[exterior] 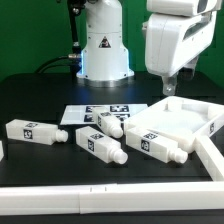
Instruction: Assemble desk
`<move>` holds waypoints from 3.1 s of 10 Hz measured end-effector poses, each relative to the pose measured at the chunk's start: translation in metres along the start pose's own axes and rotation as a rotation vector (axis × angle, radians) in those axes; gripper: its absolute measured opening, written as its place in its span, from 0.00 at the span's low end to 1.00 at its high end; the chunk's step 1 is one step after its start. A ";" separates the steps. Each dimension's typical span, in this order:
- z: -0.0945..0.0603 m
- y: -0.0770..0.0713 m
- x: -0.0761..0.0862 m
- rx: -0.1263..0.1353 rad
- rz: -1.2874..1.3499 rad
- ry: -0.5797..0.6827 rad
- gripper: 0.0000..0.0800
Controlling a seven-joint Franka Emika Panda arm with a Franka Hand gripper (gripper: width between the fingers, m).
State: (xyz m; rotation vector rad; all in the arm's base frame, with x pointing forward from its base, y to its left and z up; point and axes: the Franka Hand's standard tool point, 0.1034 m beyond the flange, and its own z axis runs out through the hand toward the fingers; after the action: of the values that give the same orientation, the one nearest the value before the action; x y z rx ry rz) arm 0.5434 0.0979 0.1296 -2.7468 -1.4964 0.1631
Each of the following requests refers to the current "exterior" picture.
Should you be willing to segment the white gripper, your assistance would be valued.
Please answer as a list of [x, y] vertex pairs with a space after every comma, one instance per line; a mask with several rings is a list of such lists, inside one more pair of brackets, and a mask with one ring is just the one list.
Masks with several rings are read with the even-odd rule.
[[212, 14], [194, 17], [153, 13], [146, 23], [145, 65], [151, 74], [161, 76], [163, 94], [173, 96], [177, 76], [194, 78], [198, 55], [212, 42]]

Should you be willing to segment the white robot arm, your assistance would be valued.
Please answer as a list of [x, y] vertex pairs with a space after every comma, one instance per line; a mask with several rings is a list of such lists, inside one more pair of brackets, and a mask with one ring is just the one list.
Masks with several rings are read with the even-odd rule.
[[[189, 76], [212, 42], [217, 11], [224, 0], [147, 0], [151, 12], [143, 23], [147, 71], [163, 81], [172, 96], [181, 70]], [[122, 6], [118, 0], [87, 0], [87, 44], [81, 53], [80, 82], [114, 87], [134, 76], [122, 41]]]

